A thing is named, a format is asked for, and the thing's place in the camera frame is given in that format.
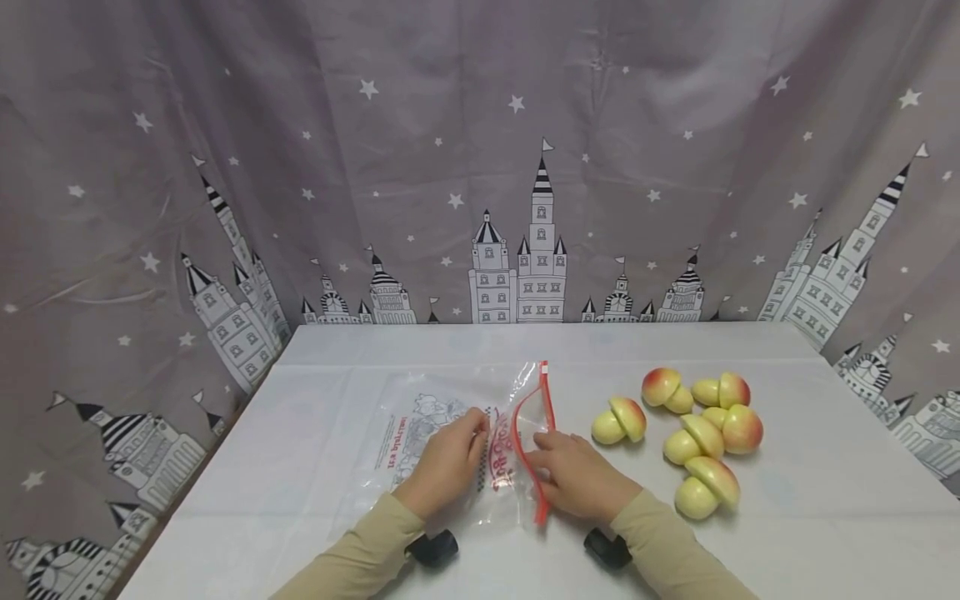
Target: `gray curtain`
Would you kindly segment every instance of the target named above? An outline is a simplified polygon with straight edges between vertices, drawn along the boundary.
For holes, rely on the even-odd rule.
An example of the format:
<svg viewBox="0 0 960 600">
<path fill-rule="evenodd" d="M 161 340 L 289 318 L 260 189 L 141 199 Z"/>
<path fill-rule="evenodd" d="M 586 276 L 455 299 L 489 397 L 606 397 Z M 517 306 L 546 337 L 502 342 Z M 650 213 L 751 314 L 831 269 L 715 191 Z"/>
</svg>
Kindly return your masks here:
<svg viewBox="0 0 960 600">
<path fill-rule="evenodd" d="M 2 3 L 0 596 L 103 597 L 302 324 L 788 321 L 960 493 L 952 5 Z"/>
</svg>

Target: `toy mushroom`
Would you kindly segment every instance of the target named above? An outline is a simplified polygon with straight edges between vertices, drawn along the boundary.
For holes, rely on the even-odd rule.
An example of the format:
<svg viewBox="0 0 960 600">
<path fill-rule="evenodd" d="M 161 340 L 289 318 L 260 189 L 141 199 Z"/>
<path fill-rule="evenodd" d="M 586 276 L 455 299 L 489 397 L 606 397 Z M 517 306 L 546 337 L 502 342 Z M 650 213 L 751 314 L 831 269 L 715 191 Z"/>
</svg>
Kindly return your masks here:
<svg viewBox="0 0 960 600">
<path fill-rule="evenodd" d="M 713 423 L 700 415 L 683 415 L 680 421 L 684 428 L 663 443 L 663 456 L 668 461 L 682 467 L 698 456 L 723 456 L 723 436 Z"/>
<path fill-rule="evenodd" d="M 590 433 L 600 444 L 616 444 L 624 437 L 639 442 L 647 431 L 647 416 L 633 400 L 614 396 L 610 398 L 610 410 L 593 420 Z"/>
<path fill-rule="evenodd" d="M 708 456 L 698 456 L 686 463 L 690 472 L 677 488 L 673 501 L 684 515 L 700 520 L 713 514 L 723 504 L 735 511 L 740 503 L 740 484 L 726 465 Z"/>
<path fill-rule="evenodd" d="M 763 422 L 754 409 L 734 404 L 729 410 L 711 406 L 701 417 L 720 429 L 723 444 L 730 454 L 750 454 L 763 441 Z"/>
<path fill-rule="evenodd" d="M 719 379 L 701 379 L 693 384 L 692 392 L 693 399 L 704 406 L 750 406 L 750 386 L 735 372 L 724 372 Z"/>
<path fill-rule="evenodd" d="M 665 406 L 667 410 L 685 415 L 693 410 L 693 395 L 681 385 L 680 374 L 660 367 L 643 377 L 643 400 L 650 406 Z"/>
</svg>

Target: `hand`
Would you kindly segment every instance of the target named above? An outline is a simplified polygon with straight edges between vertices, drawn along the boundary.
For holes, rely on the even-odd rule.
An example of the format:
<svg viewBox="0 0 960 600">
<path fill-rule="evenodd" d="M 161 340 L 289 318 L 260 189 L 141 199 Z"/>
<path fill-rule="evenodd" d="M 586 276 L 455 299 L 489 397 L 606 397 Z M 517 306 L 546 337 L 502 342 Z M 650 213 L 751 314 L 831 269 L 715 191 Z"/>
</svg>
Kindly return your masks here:
<svg viewBox="0 0 960 600">
<path fill-rule="evenodd" d="M 537 433 L 534 442 L 540 450 L 528 452 L 527 460 L 550 472 L 543 494 L 565 513 L 610 524 L 643 491 L 578 435 Z"/>
<path fill-rule="evenodd" d="M 429 519 L 476 481 L 489 436 L 490 420 L 478 408 L 441 427 L 427 440 L 414 472 L 394 490 L 394 497 L 414 515 Z"/>
</svg>

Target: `white tablecloth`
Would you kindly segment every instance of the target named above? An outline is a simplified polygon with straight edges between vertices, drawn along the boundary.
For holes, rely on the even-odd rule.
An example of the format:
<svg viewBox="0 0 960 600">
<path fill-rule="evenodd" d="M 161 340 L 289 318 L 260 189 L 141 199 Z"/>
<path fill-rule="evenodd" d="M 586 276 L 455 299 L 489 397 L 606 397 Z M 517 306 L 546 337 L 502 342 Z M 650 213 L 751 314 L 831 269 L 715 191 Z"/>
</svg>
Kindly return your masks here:
<svg viewBox="0 0 960 600">
<path fill-rule="evenodd" d="M 695 525 L 701 543 L 761 598 L 948 598 L 960 594 L 960 505 L 788 324 L 301 327 L 177 510 L 121 600 L 265 598 L 328 545 L 384 381 L 400 371 L 550 361 L 557 425 L 589 437 L 611 395 L 670 366 L 687 384 L 740 372 L 766 437 L 738 457 L 737 516 Z M 684 472 L 663 461 L 675 417 L 647 409 L 639 447 L 603 452 L 669 501 Z M 459 559 L 413 569 L 391 598 L 636 598 L 584 530 L 551 517 L 458 536 Z"/>
</svg>

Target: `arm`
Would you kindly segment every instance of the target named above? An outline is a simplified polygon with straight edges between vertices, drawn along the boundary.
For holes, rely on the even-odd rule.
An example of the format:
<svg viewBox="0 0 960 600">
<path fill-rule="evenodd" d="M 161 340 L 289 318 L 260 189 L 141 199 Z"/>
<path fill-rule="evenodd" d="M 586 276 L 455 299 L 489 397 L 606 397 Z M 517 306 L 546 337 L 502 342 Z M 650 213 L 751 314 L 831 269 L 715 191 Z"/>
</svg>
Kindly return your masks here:
<svg viewBox="0 0 960 600">
<path fill-rule="evenodd" d="M 369 598 L 406 562 L 404 549 L 423 534 L 423 520 L 385 493 L 337 543 L 303 568 L 272 600 Z"/>
<path fill-rule="evenodd" d="M 693 530 L 652 493 L 640 492 L 613 520 L 634 555 L 634 565 L 664 599 L 756 599 L 697 542 Z"/>
</svg>

